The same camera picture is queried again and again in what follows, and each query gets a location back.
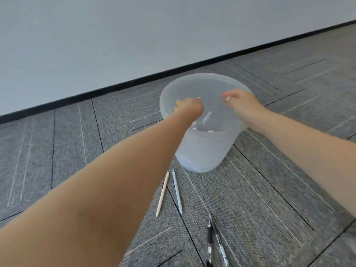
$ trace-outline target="black baseboard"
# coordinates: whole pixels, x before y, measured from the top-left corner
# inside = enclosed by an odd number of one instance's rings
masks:
[[[145,83],[150,82],[150,81],[154,81],[154,80],[162,79],[162,78],[165,78],[165,77],[173,76],[173,75],[180,74],[180,73],[192,70],[192,69],[196,69],[196,68],[199,68],[199,67],[204,67],[204,66],[207,66],[207,65],[214,64],[216,62],[221,62],[221,61],[224,61],[224,60],[227,60],[227,59],[231,59],[231,58],[238,57],[238,56],[241,56],[241,55],[245,55],[245,54],[248,54],[248,53],[256,52],[258,50],[274,47],[274,46],[277,46],[277,45],[280,45],[280,44],[284,44],[284,43],[287,43],[287,42],[295,41],[295,40],[302,39],[302,38],[305,38],[305,37],[309,37],[309,36],[312,36],[312,35],[316,35],[316,34],[319,34],[319,33],[327,32],[327,31],[334,30],[334,29],[337,29],[337,28],[340,28],[340,27],[344,27],[344,26],[347,26],[347,25],[351,25],[351,24],[354,24],[354,23],[356,23],[356,20],[345,22],[345,23],[341,23],[341,24],[334,25],[334,26],[330,26],[330,27],[323,28],[323,29],[316,30],[316,31],[311,31],[309,33],[300,34],[300,35],[296,35],[296,36],[293,36],[293,37],[281,39],[281,40],[278,40],[278,41],[274,41],[274,42],[271,42],[271,43],[263,44],[263,45],[256,46],[256,47],[253,47],[253,48],[239,50],[237,52],[228,53],[228,54],[225,54],[225,55],[222,55],[222,56],[218,56],[218,57],[215,57],[215,58],[211,58],[211,59],[208,59],[208,60],[196,62],[196,63],[189,64],[189,65],[184,65],[182,67],[177,67],[177,68],[174,68],[174,69],[170,69],[170,70],[167,70],[167,71],[159,72],[159,73],[152,74],[152,75],[149,75],[149,76],[145,76],[145,77],[142,77],[142,78],[129,80],[129,81],[126,81],[126,82],[123,82],[123,83],[111,85],[111,86],[104,87],[104,88],[101,88],[101,89],[97,89],[97,90],[94,90],[94,91],[90,91],[90,92],[87,92],[87,93],[71,96],[69,98],[63,98],[63,99],[56,100],[56,101],[53,101],[53,102],[50,102],[50,103],[46,103],[46,104],[42,104],[42,105],[39,105],[39,106],[27,108],[27,109],[24,109],[24,110],[12,112],[12,113],[0,116],[0,124],[11,122],[11,121],[15,121],[15,120],[27,117],[27,116],[31,116],[31,115],[35,115],[35,114],[38,114],[38,113],[46,112],[46,111],[53,110],[53,109],[56,109],[56,108],[64,107],[64,106],[67,106],[67,105],[70,105],[70,104],[73,104],[73,103],[78,103],[78,102],[81,102],[81,101],[84,101],[84,100],[88,100],[88,99],[95,98],[95,97],[98,97],[98,96],[101,96],[101,95],[104,95],[104,94],[108,94],[108,93],[112,93],[112,92],[115,92],[115,91],[119,91],[119,90],[123,90],[123,89],[126,89],[126,88],[130,88],[130,87],[133,87],[133,86],[136,86],[136,85],[145,84]]]

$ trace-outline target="white wall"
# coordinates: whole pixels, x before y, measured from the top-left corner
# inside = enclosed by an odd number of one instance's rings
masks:
[[[356,0],[0,0],[0,115],[356,19]]]

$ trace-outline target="person's right hand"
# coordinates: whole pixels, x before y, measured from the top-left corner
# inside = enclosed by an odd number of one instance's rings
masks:
[[[222,94],[222,100],[228,107],[232,107],[237,117],[245,125],[259,131],[258,122],[261,116],[269,112],[250,92],[233,89]]]

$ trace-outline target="white plastic bin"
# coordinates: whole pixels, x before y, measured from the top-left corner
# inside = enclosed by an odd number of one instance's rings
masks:
[[[204,112],[197,120],[198,131],[188,129],[176,152],[178,161],[186,169],[193,172],[208,172],[215,169],[228,153],[238,134],[246,128],[243,122],[237,119],[233,110],[226,107],[221,100],[222,93],[236,88],[251,92],[241,82],[230,77],[197,73],[182,76],[163,89],[159,108],[164,118],[173,113],[177,99],[201,97],[204,104]],[[210,118],[202,125],[203,118],[209,112]]]

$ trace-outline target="gray carpet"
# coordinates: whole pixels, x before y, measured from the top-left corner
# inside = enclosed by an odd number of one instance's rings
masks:
[[[270,110],[356,142],[355,48],[351,25],[0,125],[0,226],[115,143],[162,120],[162,89],[190,73],[237,79]],[[356,266],[345,244],[354,217],[264,136],[241,133],[209,173],[189,172],[175,159],[171,167],[183,215],[170,182],[160,216],[157,191],[120,266],[203,266],[208,209],[219,214],[231,266]]]

